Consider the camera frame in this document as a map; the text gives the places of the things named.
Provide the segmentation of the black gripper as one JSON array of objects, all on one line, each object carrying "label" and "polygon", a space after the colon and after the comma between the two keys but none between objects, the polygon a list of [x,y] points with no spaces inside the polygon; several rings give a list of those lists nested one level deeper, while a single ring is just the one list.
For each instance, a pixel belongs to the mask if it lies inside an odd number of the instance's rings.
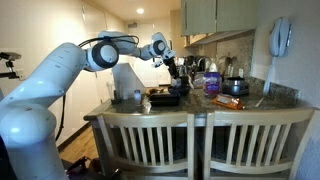
[{"label": "black gripper", "polygon": [[164,60],[164,64],[168,67],[168,71],[173,79],[178,78],[178,71],[174,59],[169,58]]}]

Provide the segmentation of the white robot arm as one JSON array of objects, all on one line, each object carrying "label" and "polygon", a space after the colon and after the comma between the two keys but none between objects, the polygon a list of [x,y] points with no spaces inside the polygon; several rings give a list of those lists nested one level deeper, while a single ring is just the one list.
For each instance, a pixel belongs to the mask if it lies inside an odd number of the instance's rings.
[{"label": "white robot arm", "polygon": [[49,107],[64,96],[79,73],[114,67],[121,55],[162,59],[176,73],[175,52],[162,33],[140,47],[133,35],[102,31],[86,49],[82,43],[55,48],[30,76],[0,101],[0,135],[17,180],[69,180],[55,140],[56,117]]}]

